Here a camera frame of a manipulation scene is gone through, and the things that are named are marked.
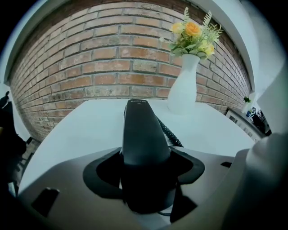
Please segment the small green plant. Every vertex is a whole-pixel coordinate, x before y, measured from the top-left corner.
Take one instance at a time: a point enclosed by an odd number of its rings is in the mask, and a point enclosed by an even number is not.
[[[251,102],[251,99],[249,97],[244,97],[243,99],[244,99],[245,103],[250,103]]]

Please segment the orange rose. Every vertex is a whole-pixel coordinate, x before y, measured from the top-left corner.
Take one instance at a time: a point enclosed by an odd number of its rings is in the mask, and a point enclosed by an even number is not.
[[[189,22],[186,24],[185,31],[189,36],[197,36],[201,34],[200,26],[193,22]]]

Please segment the vase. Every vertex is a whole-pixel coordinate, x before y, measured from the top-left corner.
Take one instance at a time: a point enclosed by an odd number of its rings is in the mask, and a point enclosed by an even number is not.
[[[192,54],[182,56],[182,69],[168,95],[168,108],[176,115],[193,113],[197,88],[196,69],[200,58]]]
[[[246,114],[249,109],[251,109],[251,103],[245,103],[241,112]]]

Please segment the white table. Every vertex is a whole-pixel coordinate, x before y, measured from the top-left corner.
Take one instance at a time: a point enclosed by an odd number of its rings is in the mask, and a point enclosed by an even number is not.
[[[122,146],[123,112],[128,99],[89,100],[66,116],[41,143],[20,183],[19,193],[52,166],[97,151]],[[207,104],[196,103],[188,116],[172,114],[166,100],[147,100],[156,116],[183,146],[235,156],[253,140],[234,122]]]

